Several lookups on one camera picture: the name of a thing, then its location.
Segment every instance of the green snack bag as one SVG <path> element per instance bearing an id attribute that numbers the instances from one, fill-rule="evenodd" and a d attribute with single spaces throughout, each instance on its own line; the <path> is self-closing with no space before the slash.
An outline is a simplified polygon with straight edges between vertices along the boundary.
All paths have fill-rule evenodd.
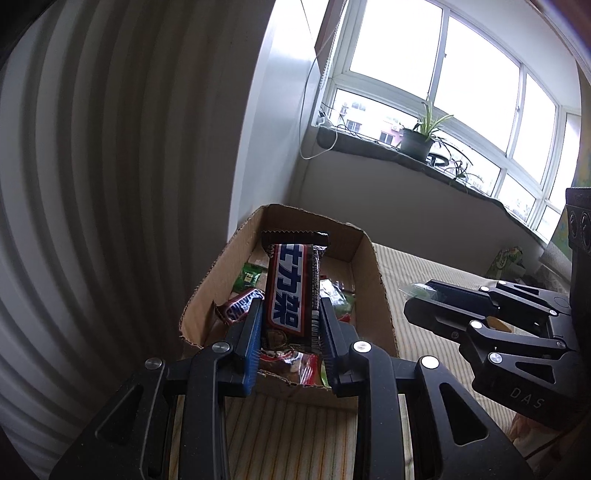
<path id="1" fill-rule="evenodd" d="M 258 265 L 253 265 L 251 263 L 245 263 L 242 266 L 242 271 L 238 278 L 234 282 L 234 286 L 232 287 L 232 291 L 236 293 L 242 293 L 247 288 L 253 288 L 256 286 L 256 282 L 258 281 L 259 277 L 262 273 L 262 267 Z"/>

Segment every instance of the snack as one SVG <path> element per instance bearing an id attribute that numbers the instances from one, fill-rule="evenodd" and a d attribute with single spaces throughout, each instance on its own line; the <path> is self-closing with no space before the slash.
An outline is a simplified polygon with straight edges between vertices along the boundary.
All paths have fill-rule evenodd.
<path id="1" fill-rule="evenodd" d="M 329 246 L 320 232 L 263 232 L 263 249 L 269 255 L 261 342 L 265 349 L 286 345 L 318 353 L 320 257 Z M 278 345 L 277 333 L 284 335 Z"/>
<path id="2" fill-rule="evenodd" d="M 301 352 L 261 350 L 259 369 L 279 375 L 290 382 L 300 383 Z"/>
<path id="3" fill-rule="evenodd" d="M 264 299 L 265 294 L 258 288 L 249 288 L 225 304 L 216 306 L 217 315 L 226 325 L 241 322 L 246 318 L 253 299 Z"/>
<path id="4" fill-rule="evenodd" d="M 335 308 L 335 315 L 337 319 L 349 323 L 351 320 L 351 310 L 353 309 L 354 297 L 349 295 L 351 301 L 341 291 L 341 289 L 332 283 L 328 278 L 320 280 L 320 296 L 330 298 L 332 306 Z"/>
<path id="5" fill-rule="evenodd" d="M 261 276 L 262 270 L 262 267 L 259 267 L 258 265 L 245 263 L 242 266 L 242 271 L 240 272 L 240 275 L 238 275 L 238 278 L 234 282 L 232 291 L 235 291 L 236 293 L 241 293 L 245 291 L 247 288 L 256 287 L 256 282 Z"/>
<path id="6" fill-rule="evenodd" d="M 279 375 L 292 383 L 322 385 L 319 358 L 315 354 L 290 351 L 261 350 L 259 368 Z"/>

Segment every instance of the window blind cord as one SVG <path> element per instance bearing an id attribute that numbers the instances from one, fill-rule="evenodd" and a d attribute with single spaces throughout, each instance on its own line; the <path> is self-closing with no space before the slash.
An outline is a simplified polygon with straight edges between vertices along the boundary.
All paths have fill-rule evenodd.
<path id="1" fill-rule="evenodd" d="M 303 152 L 302 152 L 302 150 L 301 150 L 301 145 L 302 145 L 302 142 L 303 142 L 302 135 L 301 135 L 301 119 L 302 119 L 302 117 L 304 115 L 304 105 L 306 104 L 306 90 L 308 89 L 308 82 L 310 81 L 310 75 L 312 74 L 312 71 L 314 70 L 314 64 L 315 64 L 316 60 L 318 60 L 318 56 L 324 50 L 324 48 L 328 45 L 329 41 L 332 41 L 333 40 L 333 37 L 335 36 L 336 31 L 339 28 L 339 25 L 340 25 L 340 22 L 341 22 L 341 19 L 342 19 L 342 16 L 343 16 L 343 12 L 347 8 L 347 4 L 348 3 L 349 3 L 349 0 L 346 0 L 346 2 L 341 7 L 339 21 L 337 22 L 334 30 L 331 32 L 331 34 L 328 36 L 328 38 L 326 38 L 326 40 L 324 41 L 324 43 L 321 45 L 320 49 L 316 53 L 316 57 L 314 57 L 314 60 L 312 61 L 312 65 L 310 66 L 310 70 L 308 71 L 308 75 L 306 76 L 306 82 L 304 84 L 304 93 L 302 95 L 302 101 L 301 101 L 300 122 L 298 123 L 298 127 L 297 127 L 298 143 L 300 145 L 300 148 L 299 148 L 299 150 L 300 150 L 300 157 L 302 157 L 304 160 L 311 160 L 312 158 L 316 158 L 319 155 L 322 155 L 323 153 L 326 153 L 329 150 L 332 150 L 335 147 L 336 141 L 339 138 L 339 134 L 338 134 L 338 132 L 335 129 L 335 141 L 330 146 L 330 148 L 327 148 L 326 150 L 323 150 L 322 152 L 317 153 L 316 155 L 312 155 L 311 157 L 305 157 L 304 154 L 303 154 Z M 308 17 L 306 16 L 306 9 L 304 7 L 303 0 L 300 0 L 300 4 L 301 4 L 302 9 L 304 10 L 304 16 L 306 17 L 306 23 L 307 23 L 308 22 Z"/>

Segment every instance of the spider plant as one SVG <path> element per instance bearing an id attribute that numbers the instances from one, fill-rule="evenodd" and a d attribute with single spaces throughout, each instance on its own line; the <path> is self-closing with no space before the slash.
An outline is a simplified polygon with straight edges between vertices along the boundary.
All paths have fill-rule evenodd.
<path id="1" fill-rule="evenodd" d="M 433 138 L 433 140 L 435 140 L 436 143 L 438 143 L 438 145 L 440 147 L 445 148 L 447 150 L 447 152 L 449 153 L 449 160 L 453 165 L 449 166 L 447 168 L 444 168 L 443 171 L 453 172 L 454 177 L 452 178 L 452 181 L 453 180 L 463 180 L 464 182 L 467 182 L 469 176 L 476 177 L 477 179 L 482 181 L 482 178 L 480 176 L 473 174 L 473 173 L 469 173 L 467 171 L 468 166 L 473 165 L 473 163 L 470 161 L 470 159 L 466 156 L 466 154 L 463 151 L 461 151 L 459 148 L 455 147 L 454 145 L 447 142 L 446 140 L 444 140 L 441 137 L 432 136 L 432 138 Z M 453 154 L 452 154 L 452 151 L 450 150 L 450 148 L 454 149 L 455 152 L 459 153 L 462 157 L 464 157 L 464 159 L 466 160 L 466 163 L 464 164 L 463 160 L 456 160 L 455 158 L 453 158 Z"/>
<path id="2" fill-rule="evenodd" d="M 429 140 L 437 140 L 434 133 L 439 131 L 439 125 L 453 117 L 453 115 L 443 115 L 441 118 L 436 119 L 433 116 L 433 102 L 427 100 L 423 102 L 423 105 L 425 106 L 425 115 L 418 119 L 413 130 L 427 137 Z"/>

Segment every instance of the cable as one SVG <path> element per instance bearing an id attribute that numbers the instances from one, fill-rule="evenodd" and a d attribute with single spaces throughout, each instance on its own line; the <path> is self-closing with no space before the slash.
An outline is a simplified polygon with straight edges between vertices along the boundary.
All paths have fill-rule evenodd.
<path id="1" fill-rule="evenodd" d="M 303 2 L 303 0 L 300 0 L 300 4 L 301 4 L 301 7 L 302 7 L 302 9 L 304 9 L 304 15 L 305 15 L 305 14 L 306 14 L 306 9 L 305 9 L 305 7 L 304 7 L 304 2 Z M 347 5 L 348 5 L 348 4 L 349 4 L 349 0 L 346 0 L 346 1 L 345 1 L 345 3 L 343 4 L 342 8 L 340 9 L 340 17 L 339 17 L 339 21 L 337 22 L 337 24 L 336 24 L 336 26 L 335 26 L 335 29 L 334 29 L 334 30 L 332 31 L 332 33 L 331 33 L 331 34 L 328 36 L 328 38 L 327 38 L 327 39 L 324 41 L 324 43 L 321 45 L 320 49 L 319 49 L 319 50 L 318 50 L 318 52 L 316 53 L 316 57 L 314 57 L 314 60 L 312 61 L 312 65 L 311 65 L 311 67 L 310 67 L 310 70 L 308 71 L 308 75 L 306 76 L 306 82 L 305 82 L 305 84 L 304 84 L 304 95 L 303 95 L 303 97 L 302 97 L 302 101 L 301 101 L 301 109 L 300 109 L 300 122 L 298 123 L 298 126 L 297 126 L 297 132 L 298 132 L 298 143 L 299 143 L 299 145 L 300 145 L 300 148 L 299 148 L 299 150 L 300 150 L 300 157 L 302 157 L 304 160 L 311 160 L 312 158 L 316 158 L 316 157 L 318 157 L 319 155 L 322 155 L 323 153 L 326 153 L 326 152 L 328 152 L 329 150 L 332 150 L 332 149 L 335 147 L 337 140 L 339 139 L 339 133 L 338 133 L 338 132 L 335 130 L 335 141 L 334 141 L 334 143 L 331 145 L 331 147 L 330 147 L 330 148 L 328 148 L 328 149 L 326 149 L 326 150 L 323 150 L 322 152 L 320 152 L 320 153 L 317 153 L 316 155 L 312 155 L 311 157 L 305 157 L 305 156 L 304 156 L 304 154 L 303 154 L 303 152 L 302 152 L 302 150 L 301 150 L 301 144 L 302 144 L 302 141 L 303 141 L 303 140 L 301 140 L 301 139 L 302 139 L 302 134 L 301 134 L 301 119 L 302 119 L 302 117 L 303 117 L 303 115 L 304 115 L 304 105 L 306 104 L 306 90 L 308 89 L 308 82 L 310 81 L 310 75 L 312 74 L 312 70 L 314 70 L 314 64 L 315 64 L 316 60 L 318 60 L 318 57 L 319 57 L 320 53 L 321 53 L 321 52 L 324 50 L 324 48 L 327 46 L 328 42 L 329 42 L 329 41 L 331 41 L 331 40 L 333 39 L 333 37 L 335 36 L 335 34 L 336 34 L 336 31 L 337 31 L 337 30 L 338 30 L 338 28 L 339 28 L 339 25 L 340 25 L 340 22 L 341 22 L 341 17 L 343 16 L 343 12 L 344 12 L 344 11 L 345 11 L 345 9 L 347 8 Z"/>
<path id="2" fill-rule="evenodd" d="M 539 446 L 538 448 L 536 448 L 533 452 L 528 453 L 526 456 L 524 456 L 525 460 L 529 460 L 530 458 L 532 458 L 534 455 L 536 455 L 537 453 L 540 453 L 542 450 L 546 450 L 548 447 L 552 446 L 553 444 L 555 444 L 556 442 L 558 442 L 561 438 L 563 438 L 565 435 L 569 434 L 570 432 L 572 432 L 581 421 L 585 420 L 585 417 L 587 416 L 587 413 L 589 413 L 589 409 L 584 410 L 583 412 L 581 412 L 578 417 L 577 417 L 577 421 L 573 421 L 571 426 L 569 428 L 567 428 L 566 430 L 560 432 L 556 437 L 554 437 L 553 439 L 547 441 L 545 444 L 543 444 L 542 446 Z"/>

